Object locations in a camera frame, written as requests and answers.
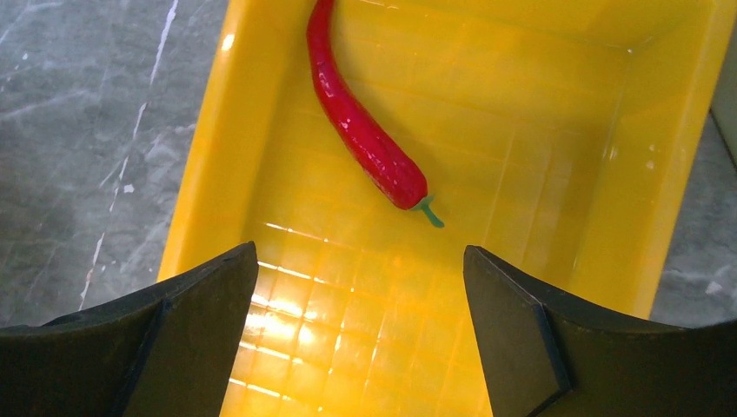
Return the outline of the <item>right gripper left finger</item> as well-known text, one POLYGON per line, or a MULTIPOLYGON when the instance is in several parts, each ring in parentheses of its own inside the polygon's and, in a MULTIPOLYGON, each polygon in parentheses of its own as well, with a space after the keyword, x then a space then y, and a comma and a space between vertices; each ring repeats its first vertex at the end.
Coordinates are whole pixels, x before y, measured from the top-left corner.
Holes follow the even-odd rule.
POLYGON ((1 331, 4 416, 217 416, 258 276, 247 242, 41 326, 1 331))

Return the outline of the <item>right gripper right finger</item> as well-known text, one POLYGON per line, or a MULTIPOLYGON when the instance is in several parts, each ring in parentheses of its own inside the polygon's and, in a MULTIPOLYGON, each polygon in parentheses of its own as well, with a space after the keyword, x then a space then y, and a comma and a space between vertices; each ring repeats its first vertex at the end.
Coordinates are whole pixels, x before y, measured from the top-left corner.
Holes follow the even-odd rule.
POLYGON ((486 249, 463 258, 496 416, 733 416, 736 324, 682 328, 604 308, 486 249))

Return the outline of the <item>red toy chili pepper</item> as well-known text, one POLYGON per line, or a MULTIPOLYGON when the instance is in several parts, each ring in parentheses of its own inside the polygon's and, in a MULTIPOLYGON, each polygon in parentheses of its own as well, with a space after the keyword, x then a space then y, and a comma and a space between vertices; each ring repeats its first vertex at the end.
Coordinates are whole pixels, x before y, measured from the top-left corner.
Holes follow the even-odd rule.
POLYGON ((397 208, 420 211, 437 227, 433 196, 421 169, 355 97, 337 66, 331 42, 335 3, 317 1, 310 13, 306 41, 314 92, 323 112, 349 153, 371 182, 397 208))

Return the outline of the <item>yellow plastic tray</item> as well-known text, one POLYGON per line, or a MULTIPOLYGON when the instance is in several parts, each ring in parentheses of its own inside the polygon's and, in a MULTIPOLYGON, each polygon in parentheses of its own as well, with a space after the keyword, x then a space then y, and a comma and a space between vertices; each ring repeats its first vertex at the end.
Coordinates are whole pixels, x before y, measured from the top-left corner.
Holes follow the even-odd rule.
POLYGON ((324 115, 313 6, 229 3, 163 253, 167 279, 256 245, 222 415, 489 416, 469 245, 649 316, 735 2, 337 2, 341 73, 443 228, 324 115))

